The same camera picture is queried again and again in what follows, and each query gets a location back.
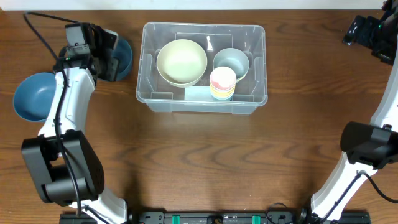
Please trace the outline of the clear plastic storage container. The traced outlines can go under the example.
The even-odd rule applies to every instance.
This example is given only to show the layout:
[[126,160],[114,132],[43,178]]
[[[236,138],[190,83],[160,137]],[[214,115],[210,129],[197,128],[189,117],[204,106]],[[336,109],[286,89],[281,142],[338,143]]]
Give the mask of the clear plastic storage container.
[[[157,69],[157,57],[169,42],[187,39],[206,52],[208,65],[193,86],[169,84]],[[236,48],[249,60],[247,75],[236,84],[229,101],[216,100],[210,93],[210,73],[216,54]],[[252,114],[267,103],[266,31],[259,25],[148,22],[142,33],[136,98],[155,112],[191,111]]]

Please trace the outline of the small grey bowl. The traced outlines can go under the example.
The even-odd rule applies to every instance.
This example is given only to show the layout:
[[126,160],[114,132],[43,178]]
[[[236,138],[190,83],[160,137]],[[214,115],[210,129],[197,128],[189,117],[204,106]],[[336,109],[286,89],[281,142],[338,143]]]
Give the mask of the small grey bowl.
[[240,82],[249,71],[249,59],[246,54],[236,48],[220,50],[213,59],[213,69],[228,67],[236,74],[236,82]]

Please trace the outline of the light blue cup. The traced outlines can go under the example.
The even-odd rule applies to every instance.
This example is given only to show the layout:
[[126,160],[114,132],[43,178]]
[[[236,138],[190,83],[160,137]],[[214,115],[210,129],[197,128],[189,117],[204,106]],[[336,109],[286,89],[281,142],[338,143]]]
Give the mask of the light blue cup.
[[216,100],[216,101],[231,101],[232,97],[233,97],[233,95],[230,95],[229,97],[222,97],[222,98],[219,98],[219,97],[216,97],[216,96],[213,96],[213,95],[212,95],[212,98],[213,98],[214,100]]

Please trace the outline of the large cream bowl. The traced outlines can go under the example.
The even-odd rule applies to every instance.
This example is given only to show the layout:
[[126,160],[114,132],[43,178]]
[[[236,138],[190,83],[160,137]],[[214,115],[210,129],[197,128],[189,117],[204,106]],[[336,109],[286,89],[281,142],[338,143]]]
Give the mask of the large cream bowl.
[[173,40],[161,48],[156,66],[159,75],[170,85],[187,88],[204,75],[208,58],[204,49],[188,39]]

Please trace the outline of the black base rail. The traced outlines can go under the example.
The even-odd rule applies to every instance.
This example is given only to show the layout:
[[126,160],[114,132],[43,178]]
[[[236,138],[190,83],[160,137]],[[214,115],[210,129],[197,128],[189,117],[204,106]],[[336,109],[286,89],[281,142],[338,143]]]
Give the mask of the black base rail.
[[[325,220],[310,217],[304,218],[304,213],[296,215],[292,211],[273,210],[264,213],[164,213],[144,212],[139,215],[129,214],[125,223],[140,224],[293,224],[293,223],[342,223],[342,224],[371,224],[368,212],[343,212],[339,220]],[[60,224],[72,223],[100,223],[87,214],[77,218],[72,214],[61,214]]]

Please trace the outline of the cream cup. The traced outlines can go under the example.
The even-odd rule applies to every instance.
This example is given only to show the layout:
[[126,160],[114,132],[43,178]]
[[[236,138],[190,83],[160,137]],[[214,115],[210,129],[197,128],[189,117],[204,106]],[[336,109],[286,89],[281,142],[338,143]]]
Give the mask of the cream cup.
[[219,98],[222,98],[222,97],[229,97],[230,95],[233,95],[233,94],[230,93],[230,94],[228,94],[228,95],[219,95],[219,94],[216,94],[216,93],[211,93],[211,95],[216,96],[216,97],[219,97]]

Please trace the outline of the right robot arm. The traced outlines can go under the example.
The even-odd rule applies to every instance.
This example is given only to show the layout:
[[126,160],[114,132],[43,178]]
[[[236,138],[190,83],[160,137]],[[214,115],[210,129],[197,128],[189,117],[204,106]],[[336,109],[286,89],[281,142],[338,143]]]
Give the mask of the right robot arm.
[[382,100],[369,124],[349,122],[341,135],[341,157],[333,172],[310,199],[302,214],[306,223],[337,222],[360,186],[387,164],[397,162],[397,14],[381,19],[356,16],[343,37],[357,42],[392,64]]

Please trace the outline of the yellow cup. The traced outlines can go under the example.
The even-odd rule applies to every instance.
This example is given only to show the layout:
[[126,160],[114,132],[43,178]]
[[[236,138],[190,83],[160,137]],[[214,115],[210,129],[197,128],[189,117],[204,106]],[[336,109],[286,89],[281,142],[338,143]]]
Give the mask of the yellow cup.
[[210,85],[210,90],[211,90],[212,93],[216,93],[216,94],[219,94],[219,95],[228,95],[228,94],[233,93],[235,91],[235,87],[236,86],[233,85],[231,88],[228,88],[228,89],[224,90],[224,89],[216,88],[213,85]]
[[215,98],[229,98],[234,94],[234,89],[231,89],[229,91],[219,91],[211,88],[210,92]]

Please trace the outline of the dark blue bowl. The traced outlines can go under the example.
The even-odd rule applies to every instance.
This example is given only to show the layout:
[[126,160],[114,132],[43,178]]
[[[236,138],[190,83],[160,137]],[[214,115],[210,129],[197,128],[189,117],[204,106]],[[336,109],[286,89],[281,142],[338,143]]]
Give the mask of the dark blue bowl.
[[106,73],[101,77],[109,82],[125,79],[132,68],[132,49],[129,42],[119,37],[116,48],[111,52]]
[[14,111],[26,121],[44,122],[49,115],[55,89],[53,73],[36,73],[27,77],[14,93]]

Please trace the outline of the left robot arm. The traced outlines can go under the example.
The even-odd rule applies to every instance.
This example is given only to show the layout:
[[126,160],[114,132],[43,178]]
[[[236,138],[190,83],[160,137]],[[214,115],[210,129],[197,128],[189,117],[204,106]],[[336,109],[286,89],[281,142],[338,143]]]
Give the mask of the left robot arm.
[[127,203],[105,186],[103,166],[85,137],[88,104],[98,78],[114,80],[118,34],[86,22],[65,26],[68,45],[53,67],[55,94],[36,138],[22,156],[40,199],[70,206],[98,223],[126,223]]

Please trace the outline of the pink cup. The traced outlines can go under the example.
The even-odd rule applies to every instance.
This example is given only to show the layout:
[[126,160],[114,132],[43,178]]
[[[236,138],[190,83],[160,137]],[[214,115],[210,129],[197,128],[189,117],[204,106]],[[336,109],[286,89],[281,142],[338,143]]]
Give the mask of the pink cup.
[[210,84],[219,90],[228,90],[236,84],[236,74],[229,67],[217,67],[210,74]]

